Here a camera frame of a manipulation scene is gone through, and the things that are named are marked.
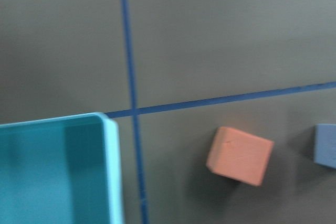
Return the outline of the light blue block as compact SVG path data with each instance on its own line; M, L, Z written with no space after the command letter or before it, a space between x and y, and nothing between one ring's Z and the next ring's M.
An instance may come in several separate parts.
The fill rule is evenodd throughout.
M335 124L317 124L314 133L314 162L335 169Z

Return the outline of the orange foam block left side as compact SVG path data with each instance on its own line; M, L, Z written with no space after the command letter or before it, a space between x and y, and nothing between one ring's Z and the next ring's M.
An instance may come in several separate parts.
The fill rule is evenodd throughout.
M273 147L273 141L221 126L214 136L206 167L214 174L261 186Z

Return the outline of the teal plastic bin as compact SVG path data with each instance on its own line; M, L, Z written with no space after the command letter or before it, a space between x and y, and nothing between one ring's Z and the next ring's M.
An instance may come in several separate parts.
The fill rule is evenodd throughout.
M124 223L117 122L96 112L1 125L1 223Z

